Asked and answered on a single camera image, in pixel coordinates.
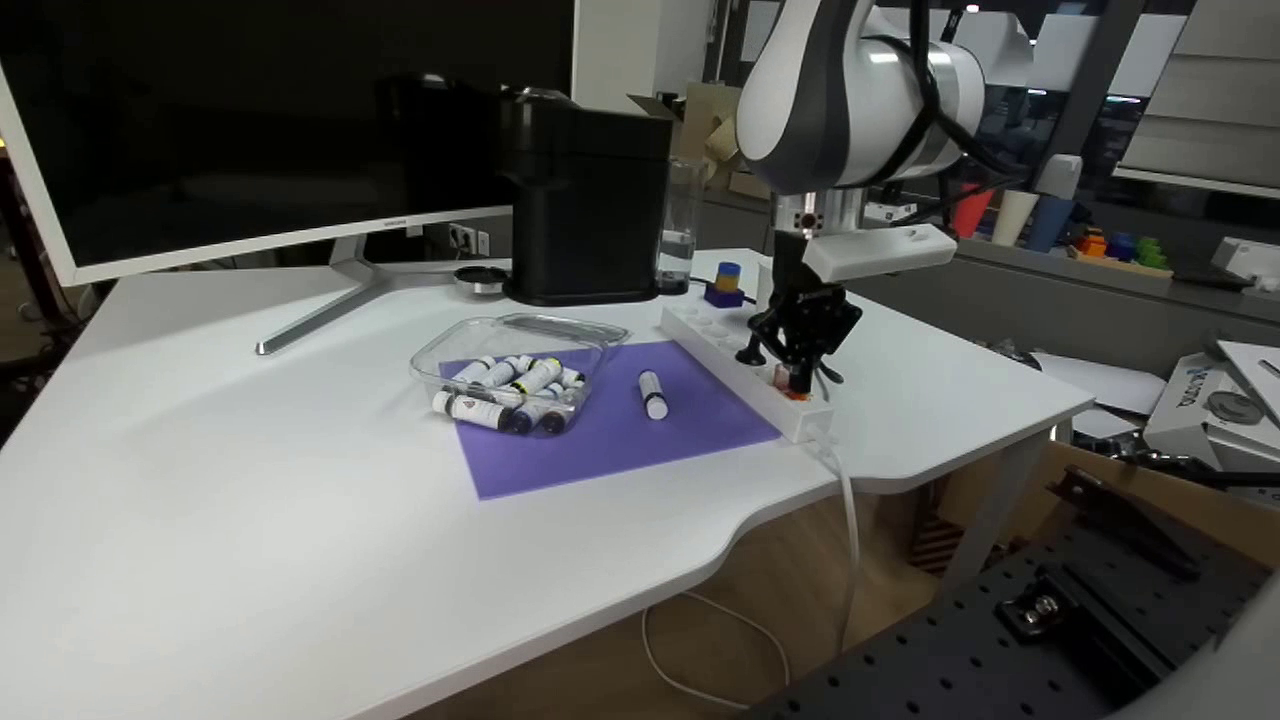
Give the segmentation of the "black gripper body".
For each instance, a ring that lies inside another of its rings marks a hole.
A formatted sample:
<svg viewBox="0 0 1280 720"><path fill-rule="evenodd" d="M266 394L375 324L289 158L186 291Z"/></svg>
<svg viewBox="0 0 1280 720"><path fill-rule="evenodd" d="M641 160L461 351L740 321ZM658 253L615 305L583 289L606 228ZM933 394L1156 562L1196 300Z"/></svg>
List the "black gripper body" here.
<svg viewBox="0 0 1280 720"><path fill-rule="evenodd" d="M754 370L766 356L775 356L780 370L774 386L783 397L810 397L816 377L842 386L842 373L829 370L829 356L859 324L859 307L843 289L824 283L806 259L806 240L780 234L774 243L774 291L767 305L747 321L745 362Z"/></svg>

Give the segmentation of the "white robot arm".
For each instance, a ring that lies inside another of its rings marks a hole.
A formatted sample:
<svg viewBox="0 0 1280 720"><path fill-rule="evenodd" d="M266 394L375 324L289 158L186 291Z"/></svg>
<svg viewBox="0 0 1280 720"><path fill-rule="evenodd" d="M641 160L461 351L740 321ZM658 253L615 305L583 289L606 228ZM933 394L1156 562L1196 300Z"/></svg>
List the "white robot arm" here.
<svg viewBox="0 0 1280 720"><path fill-rule="evenodd" d="M859 324L851 281L942 270L956 240L927 222L863 225L863 194L981 160L986 70L927 30L915 0L895 30L872 0L783 0L735 99L735 143L775 194L774 297L740 365L775 362L806 400Z"/></svg>

